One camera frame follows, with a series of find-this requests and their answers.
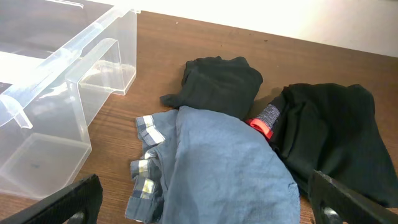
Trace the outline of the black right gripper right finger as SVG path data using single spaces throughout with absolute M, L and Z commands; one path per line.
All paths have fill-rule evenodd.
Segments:
M 308 180 L 308 198 L 316 224 L 397 223 L 397 214 L 317 170 Z

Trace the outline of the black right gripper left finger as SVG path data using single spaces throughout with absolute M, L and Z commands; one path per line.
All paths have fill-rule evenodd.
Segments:
M 100 179 L 92 174 L 1 220 L 1 224 L 96 224 L 102 201 Z

